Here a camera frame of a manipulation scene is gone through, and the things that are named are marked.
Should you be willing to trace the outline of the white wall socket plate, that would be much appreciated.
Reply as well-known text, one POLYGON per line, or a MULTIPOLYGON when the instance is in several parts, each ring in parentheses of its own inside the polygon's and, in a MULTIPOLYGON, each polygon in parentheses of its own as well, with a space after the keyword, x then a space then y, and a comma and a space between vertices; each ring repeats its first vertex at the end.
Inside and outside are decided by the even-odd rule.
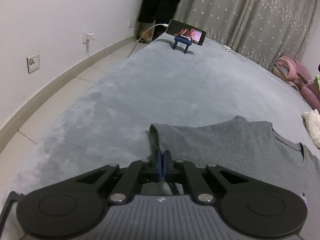
POLYGON ((34 54, 27 57, 27 68, 28 73, 31 74, 40 68, 40 54, 34 54))

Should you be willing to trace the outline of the white wall charger plug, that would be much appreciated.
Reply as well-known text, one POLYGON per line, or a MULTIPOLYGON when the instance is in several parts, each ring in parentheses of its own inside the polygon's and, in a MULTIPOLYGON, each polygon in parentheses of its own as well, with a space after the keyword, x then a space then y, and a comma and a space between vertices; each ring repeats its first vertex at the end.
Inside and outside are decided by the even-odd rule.
POLYGON ((83 33, 82 44, 86 44, 89 41, 94 41, 94 40, 95 40, 95 34, 94 33, 83 33))

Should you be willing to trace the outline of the grey patterned curtain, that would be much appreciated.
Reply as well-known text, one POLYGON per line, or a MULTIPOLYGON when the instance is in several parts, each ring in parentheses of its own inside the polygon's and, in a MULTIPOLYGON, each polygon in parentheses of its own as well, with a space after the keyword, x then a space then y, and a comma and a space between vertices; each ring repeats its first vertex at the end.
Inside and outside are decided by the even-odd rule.
POLYGON ((318 10, 319 0, 181 0, 175 19, 270 69, 280 55, 302 58, 318 10))

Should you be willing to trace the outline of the black hanging garment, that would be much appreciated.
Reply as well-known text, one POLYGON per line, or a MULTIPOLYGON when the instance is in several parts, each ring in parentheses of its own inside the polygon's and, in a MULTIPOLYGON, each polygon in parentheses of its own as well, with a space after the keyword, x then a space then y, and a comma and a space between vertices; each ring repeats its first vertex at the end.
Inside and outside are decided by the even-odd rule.
POLYGON ((143 0, 138 22, 168 24, 174 18, 180 0, 143 0))

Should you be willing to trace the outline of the cream plush item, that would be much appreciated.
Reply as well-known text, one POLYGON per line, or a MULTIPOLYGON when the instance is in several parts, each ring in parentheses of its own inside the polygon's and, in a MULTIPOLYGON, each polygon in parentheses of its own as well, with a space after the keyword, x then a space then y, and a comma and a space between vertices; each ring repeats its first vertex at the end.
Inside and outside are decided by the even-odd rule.
POLYGON ((317 148, 320 148, 320 115, 318 110, 304 112, 302 118, 311 140, 317 148))

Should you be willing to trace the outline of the smartphone showing video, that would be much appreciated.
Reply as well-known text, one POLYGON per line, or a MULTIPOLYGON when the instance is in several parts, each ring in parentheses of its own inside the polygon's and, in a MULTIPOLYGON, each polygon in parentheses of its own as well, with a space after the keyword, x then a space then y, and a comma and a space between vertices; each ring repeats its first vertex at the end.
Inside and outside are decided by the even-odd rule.
POLYGON ((170 21, 166 33, 171 36, 182 37, 199 46, 203 45, 206 36, 205 31, 176 20, 170 21))

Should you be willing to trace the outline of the blue phone stand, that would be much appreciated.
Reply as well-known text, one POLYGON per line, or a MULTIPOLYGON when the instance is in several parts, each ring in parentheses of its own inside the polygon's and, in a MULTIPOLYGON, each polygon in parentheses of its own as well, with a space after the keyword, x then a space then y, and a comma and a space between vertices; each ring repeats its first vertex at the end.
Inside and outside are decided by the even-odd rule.
POLYGON ((174 38, 174 44, 172 45, 172 49, 175 50, 177 48, 177 45, 179 43, 184 44, 185 45, 185 49, 183 50, 183 53, 186 54, 188 52, 189 47, 192 45, 192 42, 189 41, 186 38, 183 38, 181 36, 175 36, 174 38))

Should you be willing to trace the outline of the pink folded blanket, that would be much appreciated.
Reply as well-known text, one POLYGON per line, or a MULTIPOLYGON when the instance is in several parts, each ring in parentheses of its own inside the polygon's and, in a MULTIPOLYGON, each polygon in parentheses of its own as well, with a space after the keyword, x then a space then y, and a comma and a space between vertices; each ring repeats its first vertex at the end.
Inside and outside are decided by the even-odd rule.
POLYGON ((286 54, 276 60, 272 73, 300 92, 310 107, 319 112, 319 75, 311 77, 301 62, 286 54))

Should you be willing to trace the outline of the grey t-shirt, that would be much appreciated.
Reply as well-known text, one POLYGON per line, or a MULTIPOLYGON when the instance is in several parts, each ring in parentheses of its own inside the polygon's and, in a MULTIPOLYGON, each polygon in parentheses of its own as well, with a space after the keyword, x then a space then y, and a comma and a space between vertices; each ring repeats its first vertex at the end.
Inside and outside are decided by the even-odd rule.
POLYGON ((319 160, 302 143, 278 134, 268 121, 242 116, 204 127, 152 124, 155 148, 198 167, 215 163, 298 194, 312 210, 319 207, 319 160))

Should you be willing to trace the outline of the grey-blue bed blanket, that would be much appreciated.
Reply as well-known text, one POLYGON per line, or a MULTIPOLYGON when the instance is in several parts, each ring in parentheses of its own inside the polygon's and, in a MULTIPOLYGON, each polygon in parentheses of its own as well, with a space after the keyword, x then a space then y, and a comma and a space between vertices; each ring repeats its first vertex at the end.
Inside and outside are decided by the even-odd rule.
POLYGON ((24 159, 12 188, 28 193, 109 163, 152 155, 152 124, 204 127, 268 121, 319 160, 303 124, 308 104, 269 71, 213 41, 184 54, 163 35, 94 84, 24 159))

